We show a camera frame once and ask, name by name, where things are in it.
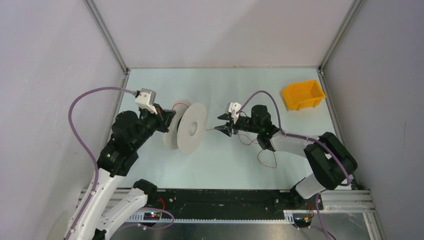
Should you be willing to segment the white plastic cable spool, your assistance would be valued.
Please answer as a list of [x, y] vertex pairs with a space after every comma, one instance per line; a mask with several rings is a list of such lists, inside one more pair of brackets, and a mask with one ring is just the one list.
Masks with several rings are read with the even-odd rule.
[[180, 99], [174, 103], [169, 132], [162, 135], [165, 146], [179, 150], [183, 155], [192, 154], [202, 142], [207, 126], [208, 110], [201, 102], [191, 103]]

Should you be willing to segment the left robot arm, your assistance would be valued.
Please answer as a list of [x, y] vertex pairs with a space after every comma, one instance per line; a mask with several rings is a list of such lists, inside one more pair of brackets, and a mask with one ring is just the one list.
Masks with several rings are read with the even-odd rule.
[[140, 109], [139, 113], [127, 110], [116, 116], [110, 139], [94, 161], [88, 190], [68, 223], [66, 240], [108, 240], [135, 211], [156, 206], [158, 187], [140, 179], [123, 200], [104, 212], [115, 190], [139, 158], [141, 146], [155, 132], [169, 132], [176, 111], [162, 109], [159, 105], [155, 108], [155, 113]]

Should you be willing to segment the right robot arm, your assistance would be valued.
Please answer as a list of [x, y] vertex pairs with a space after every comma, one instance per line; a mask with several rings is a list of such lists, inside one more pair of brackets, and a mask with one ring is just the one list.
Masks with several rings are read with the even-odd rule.
[[355, 158], [334, 133], [307, 136], [284, 132], [272, 123], [265, 105], [252, 107], [250, 116], [237, 116], [229, 111], [217, 119], [225, 124], [216, 126], [215, 130], [229, 137], [239, 131], [253, 133], [263, 150], [286, 152], [307, 159], [312, 173], [290, 190], [291, 204], [297, 209], [308, 206], [311, 197], [318, 193], [348, 184], [350, 175], [358, 168]]

